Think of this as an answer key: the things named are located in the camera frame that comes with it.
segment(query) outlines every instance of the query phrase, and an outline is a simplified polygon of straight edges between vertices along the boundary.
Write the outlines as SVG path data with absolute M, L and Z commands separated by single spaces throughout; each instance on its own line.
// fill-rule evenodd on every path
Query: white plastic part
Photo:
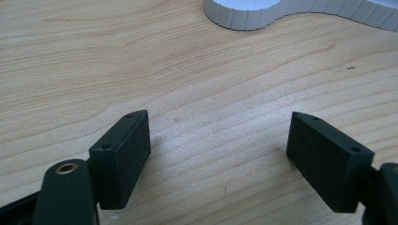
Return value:
M 298 12 L 323 12 L 398 32 L 398 0 L 204 0 L 214 23 L 233 30 L 266 27 Z

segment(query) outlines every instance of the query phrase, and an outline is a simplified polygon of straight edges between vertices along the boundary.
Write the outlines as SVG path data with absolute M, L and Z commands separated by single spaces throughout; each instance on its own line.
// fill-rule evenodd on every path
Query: black plastic part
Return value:
M 88 166 L 84 160 L 62 161 L 46 172 L 33 224 L 99 224 Z
M 100 208 L 124 208 L 150 154 L 147 111 L 123 116 L 89 153 Z
M 378 186 L 378 196 L 388 223 L 398 224 L 398 164 L 381 166 Z
M 374 152 L 320 118 L 293 112 L 286 154 L 334 212 L 356 211 L 356 188 Z
M 0 208 L 0 224 L 29 225 L 32 224 L 33 213 L 38 201 L 38 192 L 28 195 L 17 202 Z

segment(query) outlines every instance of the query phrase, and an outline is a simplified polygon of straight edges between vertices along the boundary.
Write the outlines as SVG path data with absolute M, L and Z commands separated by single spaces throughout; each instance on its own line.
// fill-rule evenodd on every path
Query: light wood surface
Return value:
M 0 206 L 122 115 L 149 111 L 152 154 L 101 224 L 360 224 L 285 156 L 292 111 L 398 162 L 398 34 L 324 14 L 236 32 L 201 0 L 0 2 Z

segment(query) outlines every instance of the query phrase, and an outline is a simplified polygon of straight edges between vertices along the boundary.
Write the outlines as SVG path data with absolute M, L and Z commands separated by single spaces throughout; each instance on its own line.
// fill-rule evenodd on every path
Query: wooden table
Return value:
M 398 162 L 398 34 L 324 14 L 252 32 L 201 0 L 0 2 L 0 206 L 122 115 L 149 111 L 152 154 L 101 224 L 360 224 L 285 156 L 292 111 Z

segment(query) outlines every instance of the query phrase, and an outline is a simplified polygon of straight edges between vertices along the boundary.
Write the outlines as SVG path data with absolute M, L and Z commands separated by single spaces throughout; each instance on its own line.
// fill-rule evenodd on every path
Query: white object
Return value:
M 204 0 L 214 23 L 233 30 L 255 30 L 298 12 L 323 12 L 398 32 L 398 0 Z

